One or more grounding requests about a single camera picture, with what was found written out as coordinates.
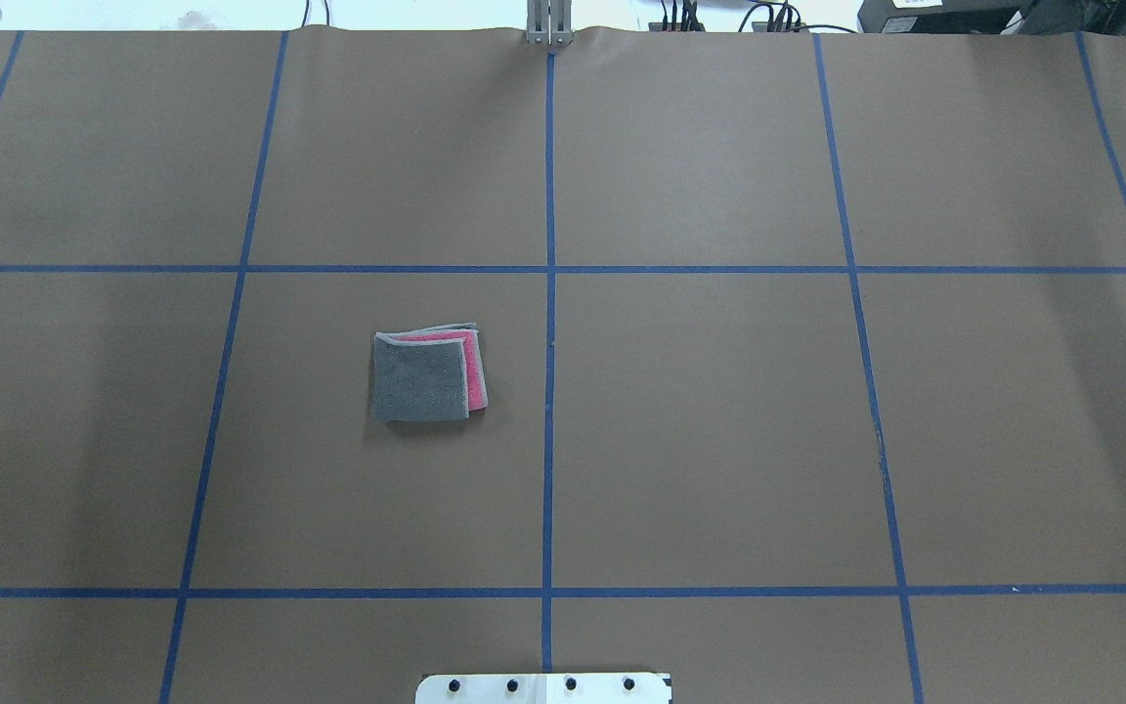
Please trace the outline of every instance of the washcloth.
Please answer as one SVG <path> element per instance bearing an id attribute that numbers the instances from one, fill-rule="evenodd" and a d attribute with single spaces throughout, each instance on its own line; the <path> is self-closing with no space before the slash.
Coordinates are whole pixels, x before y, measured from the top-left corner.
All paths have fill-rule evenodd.
<path id="1" fill-rule="evenodd" d="M 378 332 L 373 366 L 372 413 L 383 422 L 466 419 L 489 404 L 474 323 Z"/>

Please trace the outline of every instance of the metal hinge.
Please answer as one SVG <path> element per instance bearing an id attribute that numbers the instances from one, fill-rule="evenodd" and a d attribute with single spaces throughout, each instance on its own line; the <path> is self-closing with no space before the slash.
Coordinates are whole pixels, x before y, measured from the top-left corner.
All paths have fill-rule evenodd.
<path id="1" fill-rule="evenodd" d="M 572 0 L 528 0 L 524 41 L 542 46 L 572 44 Z"/>

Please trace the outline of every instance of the horizontal blue line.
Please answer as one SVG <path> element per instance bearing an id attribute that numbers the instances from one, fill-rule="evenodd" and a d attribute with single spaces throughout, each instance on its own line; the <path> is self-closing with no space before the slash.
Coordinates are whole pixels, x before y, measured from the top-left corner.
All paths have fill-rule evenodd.
<path id="1" fill-rule="evenodd" d="M 134 589 L 134 588 L 0 588 L 0 598 L 736 598 L 736 597 L 1009 597 L 1126 594 L 1126 582 L 1115 583 L 965 583 L 887 587 L 536 587 L 501 588 L 247 588 L 247 589 Z"/>
<path id="2" fill-rule="evenodd" d="M 863 275 L 1126 275 L 1126 267 L 1002 267 L 917 266 L 917 264 L 864 264 Z M 236 273 L 238 264 L 0 264 L 0 273 Z M 364 275 L 544 275 L 551 267 L 434 266 L 432 264 L 248 264 L 247 273 L 364 273 Z M 560 266 L 558 275 L 844 275 L 844 266 L 831 264 L 768 264 L 767 266 Z"/>

